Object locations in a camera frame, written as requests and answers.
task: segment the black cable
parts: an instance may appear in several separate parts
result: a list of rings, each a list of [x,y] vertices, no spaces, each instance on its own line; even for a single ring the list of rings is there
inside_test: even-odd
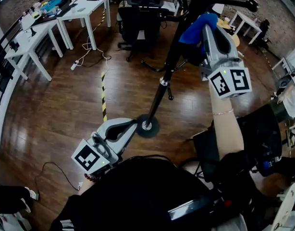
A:
[[[166,21],[164,21],[164,22],[166,23],[166,26],[165,26],[165,27],[163,27],[161,23],[160,23],[160,26],[161,26],[163,29],[166,29],[166,28],[167,28],[167,26],[168,26],[168,24],[167,24],[167,22],[166,22]]]
[[[57,164],[55,164],[54,162],[46,162],[46,163],[44,163],[43,164],[43,167],[42,167],[42,171],[41,171],[41,173],[39,173],[37,176],[35,176],[35,178],[34,178],[34,183],[35,183],[35,185],[36,185],[36,188],[37,188],[37,193],[40,195],[40,191],[39,191],[39,188],[38,188],[38,185],[37,185],[37,178],[38,177],[40,177],[41,175],[42,175],[42,173],[44,172],[44,168],[45,168],[45,166],[46,166],[46,164],[53,164],[53,165],[55,165],[61,172],[62,172],[62,174],[65,176],[65,178],[66,178],[66,180],[69,182],[69,184],[77,191],[78,189],[77,188],[75,188],[72,184],[71,184],[71,182],[70,182],[70,180],[67,178],[67,176],[66,176],[66,174],[64,173],[64,171],[57,165]]]
[[[100,59],[99,59],[97,62],[91,64],[90,66],[82,65],[82,67],[90,68],[90,67],[93,67],[94,65],[98,64],[101,60],[109,61],[109,60],[111,60],[111,59],[112,59],[111,56],[109,56],[109,55],[107,55],[107,56],[103,56],[103,54],[102,54],[101,57],[100,57]]]

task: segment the cable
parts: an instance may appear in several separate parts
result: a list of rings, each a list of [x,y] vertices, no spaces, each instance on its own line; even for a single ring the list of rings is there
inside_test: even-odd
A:
[[[93,31],[92,32],[94,32],[95,30],[96,30],[96,28],[98,28],[103,22],[104,22],[104,20],[105,20],[105,10],[103,11],[103,17],[102,17],[102,20],[101,20],[101,22],[93,29]],[[89,39],[90,39],[90,36],[88,36],[88,38],[87,38],[87,40],[86,40],[86,43],[85,44],[83,44],[82,45],[82,47],[87,51],[86,52],[86,54],[84,54],[82,57],[80,57],[79,59],[78,59],[78,62],[82,59],[82,62],[81,62],[81,64],[77,64],[76,66],[77,67],[81,67],[81,66],[83,66],[83,64],[84,64],[84,61],[85,61],[85,56],[87,56],[88,54],[89,54],[89,52],[92,50],[92,43],[91,43],[91,41],[89,42]],[[107,61],[108,60],[110,60],[111,59],[111,56],[104,56],[104,51],[101,51],[99,48],[97,48],[96,47],[96,49],[98,50],[98,51],[100,51],[101,53],[102,53],[102,58],[104,58],[105,60],[106,60],[106,66],[107,66],[107,70],[106,70],[106,72],[105,72],[105,74],[107,73],[107,71],[109,70],[109,68],[108,68],[108,65],[107,65]]]
[[[106,58],[108,59],[108,61],[112,58],[111,56],[109,56],[109,55],[107,55],[106,56]],[[93,64],[91,64],[91,65],[89,65],[89,66],[86,66],[86,65],[82,65],[82,67],[85,67],[85,68],[90,68],[90,67],[93,67],[94,65],[96,65],[96,64],[98,64],[102,59],[104,59],[102,56],[100,57],[100,59],[97,61],[97,62],[95,62],[95,63],[93,63]]]
[[[64,173],[64,171],[57,165],[55,164],[54,162],[46,162],[43,164],[43,167],[42,167],[42,171],[41,173],[39,173],[37,176],[35,176],[34,178],[34,183],[36,185],[36,188],[37,188],[37,193],[40,195],[40,191],[39,191],[39,188],[38,188],[38,185],[37,185],[37,178],[40,177],[42,175],[42,173],[44,172],[44,168],[46,166],[46,164],[53,164],[55,165],[61,172],[62,174],[65,176],[66,180],[69,182],[69,184],[77,191],[78,189],[76,187],[73,186],[73,184],[71,184],[70,180],[67,178],[66,174]]]

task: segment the office chair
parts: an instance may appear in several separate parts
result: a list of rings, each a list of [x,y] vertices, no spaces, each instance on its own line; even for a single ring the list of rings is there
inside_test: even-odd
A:
[[[127,0],[127,4],[131,7],[118,9],[122,20],[119,30],[124,39],[124,42],[118,43],[118,47],[127,45],[124,50],[131,51],[126,58],[128,62],[138,48],[148,48],[153,58],[152,48],[159,35],[162,15],[169,11],[161,9],[163,0]],[[142,34],[139,36],[140,31],[144,31],[144,37]]]
[[[272,168],[266,162],[281,157],[282,141],[277,119],[269,104],[237,119],[244,138],[245,151],[250,160],[257,161],[257,169],[263,176],[272,173]],[[213,172],[218,164],[219,153],[213,122],[208,130],[188,139],[193,141],[201,163],[201,169],[206,182],[212,181]]]
[[[271,43],[271,41],[269,40],[269,38],[265,38],[266,33],[269,29],[269,21],[268,20],[264,20],[261,22],[259,28],[261,29],[261,33],[258,35],[258,37],[256,38],[256,40],[254,41],[254,46],[257,49],[256,54],[258,54],[259,51],[262,51],[261,48],[268,50],[269,46],[267,43]]]

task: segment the round base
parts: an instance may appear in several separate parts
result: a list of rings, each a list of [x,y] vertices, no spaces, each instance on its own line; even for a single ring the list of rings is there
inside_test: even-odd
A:
[[[148,114],[141,115],[136,119],[138,123],[137,134],[143,138],[153,138],[158,134],[160,126],[156,117],[153,117],[150,125],[146,128],[147,119]]]

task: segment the stand leg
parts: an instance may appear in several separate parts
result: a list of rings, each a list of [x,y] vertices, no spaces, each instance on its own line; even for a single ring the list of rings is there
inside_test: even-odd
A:
[[[158,86],[158,89],[157,89],[157,92],[156,92],[156,95],[155,95],[155,98],[154,98],[154,101],[153,101],[153,104],[152,104],[152,107],[149,111],[149,118],[147,119],[147,122],[146,122],[146,128],[149,126],[149,124],[151,123],[151,120],[153,118],[153,116],[155,115],[157,109],[158,109],[158,106],[160,105],[160,102],[163,98],[163,95],[165,94],[166,90],[167,90],[167,87],[168,87],[168,84],[164,84],[164,81],[163,81],[163,78],[160,79],[160,84]]]

